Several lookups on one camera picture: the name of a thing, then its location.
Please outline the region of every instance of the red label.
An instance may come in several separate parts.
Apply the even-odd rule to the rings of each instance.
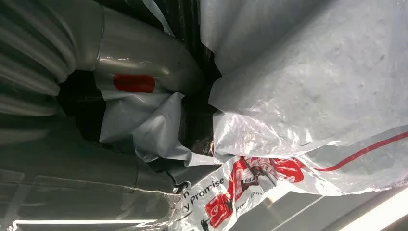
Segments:
[[[116,89],[121,91],[152,93],[154,78],[148,75],[115,74],[114,85]]]
[[[301,168],[306,167],[302,162],[296,158],[278,159],[275,161],[276,172],[283,176],[285,180],[291,183],[301,182],[304,178]]]
[[[205,211],[210,218],[210,225],[218,227],[232,214],[232,202],[227,195],[218,195],[205,205]]]

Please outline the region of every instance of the crumpled plastic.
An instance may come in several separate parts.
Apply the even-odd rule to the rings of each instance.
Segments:
[[[97,87],[106,101],[99,141],[115,144],[119,150],[133,149],[145,162],[159,157],[183,160],[186,166],[222,162],[192,152],[179,141],[183,108],[181,93],[133,93],[116,89],[113,74],[95,73]]]
[[[223,74],[216,152],[289,158],[408,124],[405,1],[285,2],[202,3],[203,24],[221,17],[202,31]]]
[[[170,231],[228,230],[238,217],[262,202],[274,184],[273,166],[251,158],[233,157],[219,169],[182,192]]]
[[[5,170],[0,170],[0,179],[0,195],[9,208],[2,211],[1,224],[13,231],[101,225],[112,230],[163,230],[172,224],[181,200],[177,194],[99,182],[48,176],[28,180],[23,173]]]

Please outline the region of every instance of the grey metal surface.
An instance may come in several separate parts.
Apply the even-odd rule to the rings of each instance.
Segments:
[[[54,116],[26,117],[26,116],[0,116],[0,145],[15,144],[41,139],[46,136]]]
[[[320,231],[354,208],[369,201],[379,192],[358,195],[322,197],[319,201],[296,214],[295,217],[271,231],[289,231],[297,229],[302,224],[305,231]]]
[[[14,19],[18,22],[24,22],[25,27],[32,27],[31,33],[41,35],[36,37],[45,45],[50,43],[62,56],[64,63],[67,65],[68,73],[76,68],[75,48],[69,37],[66,36],[64,27],[60,21],[51,14],[51,12],[38,1],[25,1],[22,4],[19,1],[6,1],[8,11],[12,11]]]
[[[76,69],[93,70],[103,34],[102,6],[95,1],[39,0],[58,20],[75,48]]]
[[[35,65],[21,64],[11,56],[0,54],[0,80],[1,84],[14,85],[28,91],[46,95],[57,96],[60,87],[52,79],[52,75],[40,68],[35,70]]]
[[[57,101],[50,96],[7,86],[0,86],[0,90],[0,113],[17,116],[51,116],[57,113]]]
[[[8,13],[12,13],[12,10],[2,6],[1,3],[0,7],[6,9]],[[69,69],[64,60],[46,41],[42,41],[41,38],[31,33],[29,29],[22,27],[18,23],[19,20],[21,19],[18,16],[0,15],[1,44],[7,44],[40,63],[54,74],[57,82],[63,82],[69,74]]]
[[[131,188],[171,193],[169,176],[133,156],[84,141],[73,121],[48,126],[51,131],[40,139],[0,146],[0,196],[5,199],[0,204],[7,204],[0,206],[2,227],[16,219],[160,219],[167,214],[164,194]]]
[[[400,220],[394,222],[392,225],[388,226],[382,231],[400,231],[408,229],[408,215],[405,215]]]
[[[179,41],[145,23],[103,10],[98,71],[150,75],[165,88],[184,94],[201,87],[202,73]]]

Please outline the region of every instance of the plastic bag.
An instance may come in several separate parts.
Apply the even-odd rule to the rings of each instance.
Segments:
[[[159,157],[185,161],[186,166],[221,164],[212,156],[192,152],[179,141],[183,108],[181,93],[166,93],[154,86],[152,93],[125,92],[117,89],[113,74],[96,73],[97,87],[106,101],[101,143],[134,153],[151,162]]]
[[[180,195],[120,185],[36,176],[0,170],[0,196],[7,206],[2,227],[161,230],[171,224]]]
[[[209,98],[223,112],[216,152],[289,158],[408,124],[406,2],[275,2],[201,14],[203,24],[224,22],[203,31],[223,74]],[[284,18],[290,31],[271,29]]]
[[[284,172],[292,191],[344,195],[405,185],[408,174],[408,126],[394,128],[349,146],[326,145],[296,158]],[[279,166],[289,168],[276,162]]]

